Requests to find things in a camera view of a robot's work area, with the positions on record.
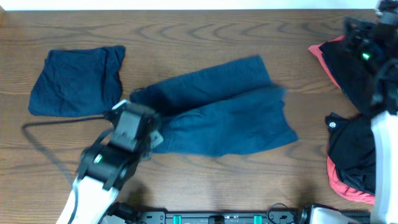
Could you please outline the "dark blue denim shorts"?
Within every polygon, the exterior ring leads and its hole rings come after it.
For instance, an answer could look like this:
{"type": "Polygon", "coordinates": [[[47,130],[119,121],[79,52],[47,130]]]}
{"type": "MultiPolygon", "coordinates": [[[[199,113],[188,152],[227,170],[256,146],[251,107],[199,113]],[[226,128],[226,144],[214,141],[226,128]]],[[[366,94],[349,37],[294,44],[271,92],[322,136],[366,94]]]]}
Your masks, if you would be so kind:
{"type": "Polygon", "coordinates": [[[164,80],[129,98],[161,116],[164,140],[154,153],[221,157],[297,141],[285,120],[284,95],[256,55],[164,80]]]}

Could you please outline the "dark blue garment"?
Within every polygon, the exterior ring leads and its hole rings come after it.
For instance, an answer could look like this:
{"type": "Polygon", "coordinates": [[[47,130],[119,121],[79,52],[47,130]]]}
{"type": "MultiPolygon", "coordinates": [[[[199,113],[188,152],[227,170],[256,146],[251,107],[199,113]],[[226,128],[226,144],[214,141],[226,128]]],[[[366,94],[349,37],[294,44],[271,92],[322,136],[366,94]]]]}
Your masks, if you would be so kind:
{"type": "Polygon", "coordinates": [[[126,48],[50,50],[30,94],[34,116],[82,117],[110,110],[122,95],[126,48]]]}

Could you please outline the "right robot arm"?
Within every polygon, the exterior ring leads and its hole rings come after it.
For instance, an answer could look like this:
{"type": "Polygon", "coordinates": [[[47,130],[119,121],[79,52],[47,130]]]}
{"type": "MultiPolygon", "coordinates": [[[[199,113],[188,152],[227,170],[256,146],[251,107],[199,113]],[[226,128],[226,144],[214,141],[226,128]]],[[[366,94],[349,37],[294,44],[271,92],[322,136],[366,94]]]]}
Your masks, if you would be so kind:
{"type": "Polygon", "coordinates": [[[345,49],[370,74],[376,150],[371,223],[397,223],[397,1],[380,1],[375,23],[345,19],[345,49]]]}

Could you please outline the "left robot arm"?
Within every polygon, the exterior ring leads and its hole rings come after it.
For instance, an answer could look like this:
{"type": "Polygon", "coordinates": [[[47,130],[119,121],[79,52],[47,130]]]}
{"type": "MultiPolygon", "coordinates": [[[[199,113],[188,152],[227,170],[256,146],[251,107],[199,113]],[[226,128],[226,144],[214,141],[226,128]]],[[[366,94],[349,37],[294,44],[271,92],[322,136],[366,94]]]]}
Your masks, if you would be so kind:
{"type": "Polygon", "coordinates": [[[104,114],[112,128],[83,150],[72,191],[58,223],[101,223],[124,184],[151,150],[160,128],[152,108],[127,100],[104,114]]]}

